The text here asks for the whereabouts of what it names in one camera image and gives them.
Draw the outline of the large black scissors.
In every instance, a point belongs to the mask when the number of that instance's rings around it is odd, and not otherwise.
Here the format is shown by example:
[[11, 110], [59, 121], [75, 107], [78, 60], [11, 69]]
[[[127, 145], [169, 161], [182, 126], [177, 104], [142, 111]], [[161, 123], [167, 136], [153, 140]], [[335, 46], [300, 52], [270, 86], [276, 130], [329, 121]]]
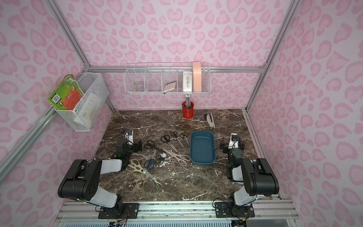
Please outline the large black scissors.
[[160, 148], [158, 148], [156, 146], [156, 144], [154, 143], [154, 141], [149, 140], [147, 141], [147, 143], [144, 145], [144, 148], [146, 149], [154, 149], [155, 150], [155, 159], [164, 159], [164, 157], [161, 156], [161, 151]]

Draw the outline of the medium black scissors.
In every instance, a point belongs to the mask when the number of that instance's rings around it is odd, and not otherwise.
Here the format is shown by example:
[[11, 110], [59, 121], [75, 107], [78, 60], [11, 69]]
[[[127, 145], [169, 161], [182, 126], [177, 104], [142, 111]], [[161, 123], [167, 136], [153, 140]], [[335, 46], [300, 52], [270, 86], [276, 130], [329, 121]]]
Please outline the medium black scissors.
[[176, 148], [175, 148], [175, 146], [171, 143], [171, 140], [170, 140], [170, 136], [169, 135], [167, 135], [167, 134], [164, 134], [161, 138], [160, 138], [160, 140], [162, 141], [162, 142], [164, 142], [164, 143], [167, 143], [174, 151], [176, 151], [177, 152], [177, 150], [176, 150]]

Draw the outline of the small black scissors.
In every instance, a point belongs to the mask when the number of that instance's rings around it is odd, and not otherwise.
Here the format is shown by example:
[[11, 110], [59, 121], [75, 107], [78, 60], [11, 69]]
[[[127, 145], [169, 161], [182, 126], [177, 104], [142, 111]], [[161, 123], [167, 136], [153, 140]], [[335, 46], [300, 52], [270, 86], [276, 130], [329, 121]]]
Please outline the small black scissors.
[[170, 134], [171, 134], [171, 136], [173, 136], [174, 138], [176, 138], [177, 139], [177, 141], [179, 142], [179, 144], [182, 146], [182, 147], [184, 147], [184, 145], [182, 144], [182, 142], [181, 142], [181, 139], [179, 138], [179, 136], [178, 136], [178, 132], [177, 131], [172, 131], [172, 132], [170, 132]]
[[188, 140], [188, 136], [189, 136], [189, 134], [187, 132], [180, 133], [180, 137], [182, 139], [184, 139], [187, 142], [188, 145], [190, 145], [189, 140]]

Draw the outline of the pink handled scissors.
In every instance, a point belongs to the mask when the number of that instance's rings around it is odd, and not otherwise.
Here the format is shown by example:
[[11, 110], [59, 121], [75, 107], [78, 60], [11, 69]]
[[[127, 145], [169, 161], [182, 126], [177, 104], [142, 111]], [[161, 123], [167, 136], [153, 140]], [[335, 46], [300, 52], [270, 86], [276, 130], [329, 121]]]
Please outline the pink handled scissors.
[[166, 149], [162, 149], [162, 151], [164, 151], [171, 157], [175, 158], [181, 166], [186, 166], [187, 162], [189, 162], [191, 160], [190, 157], [187, 155], [180, 155], [180, 154], [174, 153], [174, 152], [166, 150]]

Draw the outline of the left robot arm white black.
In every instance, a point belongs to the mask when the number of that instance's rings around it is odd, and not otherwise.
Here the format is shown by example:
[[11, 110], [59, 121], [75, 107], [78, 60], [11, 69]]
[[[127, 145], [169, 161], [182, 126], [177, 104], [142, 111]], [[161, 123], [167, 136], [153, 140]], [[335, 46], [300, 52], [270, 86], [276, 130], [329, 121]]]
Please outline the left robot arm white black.
[[116, 143], [113, 159], [73, 161], [58, 188], [58, 196], [85, 201], [104, 209], [122, 211], [122, 197], [99, 186], [100, 176], [124, 171], [130, 164], [131, 154], [142, 151], [142, 147], [142, 141], [134, 143], [127, 138], [121, 138]]

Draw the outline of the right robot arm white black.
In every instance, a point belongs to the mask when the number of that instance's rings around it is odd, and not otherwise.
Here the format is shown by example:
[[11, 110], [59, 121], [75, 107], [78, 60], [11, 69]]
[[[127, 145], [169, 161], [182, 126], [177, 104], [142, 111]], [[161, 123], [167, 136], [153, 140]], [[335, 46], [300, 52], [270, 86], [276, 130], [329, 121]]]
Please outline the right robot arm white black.
[[242, 183], [238, 191], [232, 193], [229, 204], [233, 208], [250, 206], [254, 201], [279, 193], [279, 182], [268, 161], [244, 157], [244, 143], [236, 137], [219, 148], [227, 154], [227, 178], [231, 182]]

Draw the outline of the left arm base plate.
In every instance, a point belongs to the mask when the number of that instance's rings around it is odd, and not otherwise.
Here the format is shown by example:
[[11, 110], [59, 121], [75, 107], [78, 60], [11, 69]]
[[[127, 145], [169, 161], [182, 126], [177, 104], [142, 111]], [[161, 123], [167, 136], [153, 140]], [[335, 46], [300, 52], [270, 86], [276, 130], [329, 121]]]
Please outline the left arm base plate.
[[101, 207], [98, 219], [136, 219], [139, 212], [139, 203], [124, 203], [120, 208]]

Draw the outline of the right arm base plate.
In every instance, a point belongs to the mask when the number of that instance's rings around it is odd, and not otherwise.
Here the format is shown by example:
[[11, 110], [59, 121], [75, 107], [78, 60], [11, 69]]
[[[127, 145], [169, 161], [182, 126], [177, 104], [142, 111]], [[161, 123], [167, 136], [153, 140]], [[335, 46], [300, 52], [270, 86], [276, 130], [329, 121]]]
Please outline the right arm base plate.
[[241, 218], [249, 219], [255, 217], [254, 208], [249, 206], [230, 205], [224, 201], [214, 201], [212, 203], [217, 218]]

